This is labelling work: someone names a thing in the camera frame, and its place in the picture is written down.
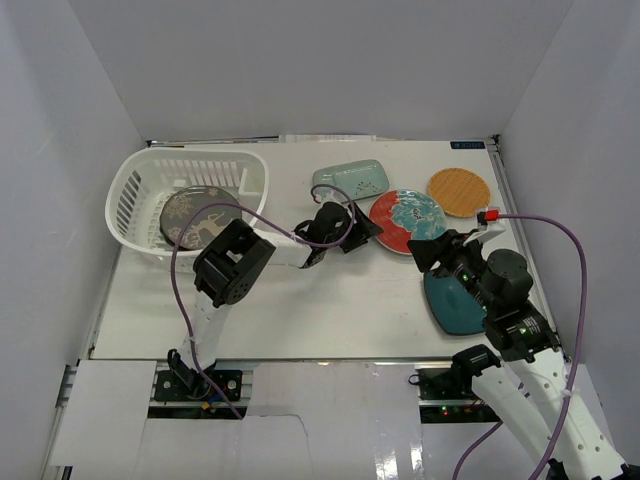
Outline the red and teal floral plate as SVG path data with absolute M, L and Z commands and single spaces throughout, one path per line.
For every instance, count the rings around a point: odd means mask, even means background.
M 408 189 L 388 191 L 378 197 L 369 210 L 369 218 L 383 229 L 378 242 L 401 255 L 410 254 L 410 240 L 434 240 L 447 230 L 440 205 L 428 195 Z

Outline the light green rectangular plate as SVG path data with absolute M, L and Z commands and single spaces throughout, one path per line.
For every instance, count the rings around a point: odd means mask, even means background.
M 324 167 L 312 175 L 312 185 L 329 184 L 343 190 L 352 200 L 381 195 L 390 182 L 378 160 L 365 159 Z

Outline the grey deer pattern plate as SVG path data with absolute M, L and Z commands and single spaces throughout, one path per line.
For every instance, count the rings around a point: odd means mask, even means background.
M 188 226 L 180 241 L 180 250 L 205 248 L 226 226 L 242 218 L 239 202 L 229 192 L 213 186 L 193 186 L 173 194 L 164 204 L 159 230 L 173 245 L 181 230 Z

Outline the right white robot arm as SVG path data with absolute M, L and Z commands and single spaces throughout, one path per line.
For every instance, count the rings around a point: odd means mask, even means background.
M 573 390 L 555 332 L 529 300 L 526 259 L 508 249 L 484 256 L 479 236 L 448 230 L 408 243 L 420 271 L 453 280 L 484 312 L 489 342 L 453 357 L 453 390 L 497 414 L 535 461 L 534 478 L 630 478 L 631 467 Z

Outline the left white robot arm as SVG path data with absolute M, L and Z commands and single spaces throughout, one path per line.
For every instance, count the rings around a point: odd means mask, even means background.
M 254 217 L 272 225 L 262 216 Z M 206 309 L 194 315 L 187 312 L 177 285 L 177 255 L 171 257 L 171 285 L 187 334 L 180 348 L 169 350 L 167 362 L 177 387 L 188 398 L 200 400 L 216 392 L 222 401 L 230 401 L 225 388 L 212 377 L 226 309 L 247 296 L 266 266 L 308 269 L 334 247 L 349 253 L 383 233 L 357 204 L 343 206 L 334 201 L 322 204 L 314 218 L 291 231 L 272 228 L 267 232 L 234 219 L 201 250 L 192 270 L 197 297 L 205 301 Z

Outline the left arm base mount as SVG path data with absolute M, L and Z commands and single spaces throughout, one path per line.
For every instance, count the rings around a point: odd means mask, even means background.
M 190 391 L 170 370 L 160 370 L 155 379 L 148 408 L 149 419 L 165 420 L 239 420 L 248 409 L 248 396 L 243 393 L 244 375 L 241 370 L 214 370 L 210 378 L 234 406 L 232 412 L 220 393 L 207 382 Z

